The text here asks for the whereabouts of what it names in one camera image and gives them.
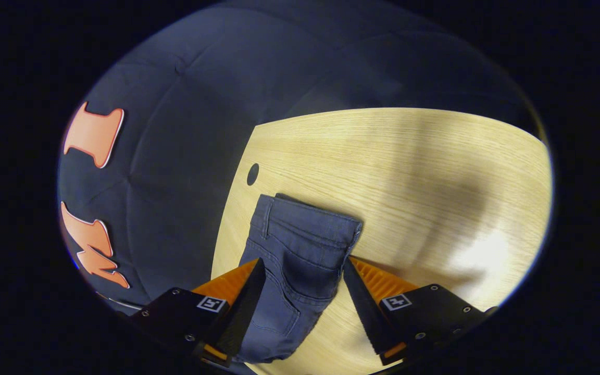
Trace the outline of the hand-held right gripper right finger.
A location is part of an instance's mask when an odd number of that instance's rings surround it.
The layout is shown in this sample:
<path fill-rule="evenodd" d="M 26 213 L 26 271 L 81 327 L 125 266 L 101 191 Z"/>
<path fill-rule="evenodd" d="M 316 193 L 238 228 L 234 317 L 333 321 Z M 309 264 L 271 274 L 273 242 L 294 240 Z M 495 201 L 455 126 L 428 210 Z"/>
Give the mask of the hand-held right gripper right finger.
<path fill-rule="evenodd" d="M 438 283 L 418 286 L 355 257 L 345 262 L 343 278 L 384 366 L 424 360 L 497 311 L 478 309 Z"/>

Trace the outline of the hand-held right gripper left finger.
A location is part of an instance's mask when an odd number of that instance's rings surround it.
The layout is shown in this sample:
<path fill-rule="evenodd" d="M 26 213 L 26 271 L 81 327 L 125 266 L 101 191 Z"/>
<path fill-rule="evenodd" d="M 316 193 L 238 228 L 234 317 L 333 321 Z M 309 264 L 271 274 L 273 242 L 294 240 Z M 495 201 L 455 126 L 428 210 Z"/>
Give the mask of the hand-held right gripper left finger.
<path fill-rule="evenodd" d="M 170 288 L 129 321 L 183 358 L 230 365 L 240 353 L 265 280 L 264 261 L 256 258 L 192 290 Z"/>

